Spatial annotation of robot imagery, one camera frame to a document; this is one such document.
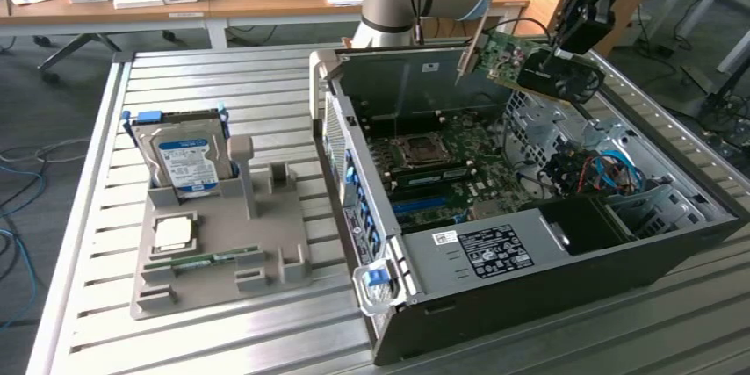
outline motherboard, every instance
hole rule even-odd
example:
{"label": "motherboard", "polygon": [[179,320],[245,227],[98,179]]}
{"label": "motherboard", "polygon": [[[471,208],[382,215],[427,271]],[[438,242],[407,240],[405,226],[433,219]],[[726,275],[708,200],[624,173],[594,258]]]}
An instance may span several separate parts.
{"label": "motherboard", "polygon": [[483,72],[498,85],[575,103],[589,101],[605,79],[585,57],[554,54],[543,42],[503,32],[482,34],[465,56],[467,73]]}
{"label": "motherboard", "polygon": [[514,213],[539,197],[502,154],[499,120],[470,111],[409,120],[363,126],[403,234]]}

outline white label sticker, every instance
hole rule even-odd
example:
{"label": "white label sticker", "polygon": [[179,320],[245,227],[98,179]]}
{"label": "white label sticker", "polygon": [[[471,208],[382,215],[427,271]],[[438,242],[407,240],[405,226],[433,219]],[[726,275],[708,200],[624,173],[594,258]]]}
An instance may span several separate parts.
{"label": "white label sticker", "polygon": [[441,69],[439,63],[423,63],[422,64],[422,72],[438,72]]}
{"label": "white label sticker", "polygon": [[170,18],[200,18],[203,12],[172,12],[168,14]]}
{"label": "white label sticker", "polygon": [[466,170],[466,169],[449,170],[449,171],[443,172],[443,177],[446,179],[450,179],[451,177],[459,177],[459,176],[463,176],[467,171],[469,170]]}
{"label": "white label sticker", "polygon": [[206,155],[211,150],[207,140],[162,142],[159,152],[167,165],[172,184],[182,191],[203,191],[219,183],[216,166]]}
{"label": "white label sticker", "polygon": [[434,233],[433,234],[433,240],[435,241],[437,245],[445,245],[446,243],[458,242],[457,230],[451,230],[449,232]]}
{"label": "white label sticker", "polygon": [[409,186],[411,186],[413,184],[429,184],[430,182],[437,182],[438,180],[441,180],[441,176],[433,176],[433,177],[422,177],[421,179],[411,179],[409,181]]}

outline blue hard drive label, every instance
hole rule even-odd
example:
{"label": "blue hard drive label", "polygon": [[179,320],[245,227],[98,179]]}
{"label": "blue hard drive label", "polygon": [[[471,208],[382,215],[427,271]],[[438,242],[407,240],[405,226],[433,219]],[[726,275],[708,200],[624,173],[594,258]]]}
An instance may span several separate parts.
{"label": "blue hard drive label", "polygon": [[499,276],[510,271],[531,267],[534,260],[510,225],[461,234],[458,241],[466,257],[481,278]]}
{"label": "blue hard drive label", "polygon": [[203,139],[162,142],[159,152],[172,185],[184,192],[202,192],[216,187],[216,165],[207,158],[211,151]]}

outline red cable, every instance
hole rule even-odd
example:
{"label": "red cable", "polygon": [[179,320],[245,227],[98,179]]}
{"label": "red cable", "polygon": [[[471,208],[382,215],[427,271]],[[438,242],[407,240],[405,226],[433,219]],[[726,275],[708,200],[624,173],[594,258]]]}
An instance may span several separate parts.
{"label": "red cable", "polygon": [[594,159],[594,157],[589,157],[586,159],[586,161],[583,162],[583,167],[582,167],[582,177],[578,181],[578,190],[575,191],[577,193],[579,193],[583,189],[583,177],[586,176],[586,170],[589,168],[589,164],[591,164],[591,160]]}

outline metal table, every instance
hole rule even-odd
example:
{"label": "metal table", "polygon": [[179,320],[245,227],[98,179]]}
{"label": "metal table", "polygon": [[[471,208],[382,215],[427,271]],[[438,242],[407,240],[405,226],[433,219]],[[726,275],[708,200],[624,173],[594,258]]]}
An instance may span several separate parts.
{"label": "metal table", "polygon": [[[750,366],[750,230],[653,286],[390,367],[370,343],[317,161],[309,55],[333,45],[136,54],[111,67],[72,204],[30,374],[718,374]],[[722,187],[750,205],[748,180],[617,71],[607,84]],[[147,171],[120,111],[230,109],[261,166],[301,176],[313,285],[144,321],[130,317]],[[587,104],[595,117],[609,112]]]}

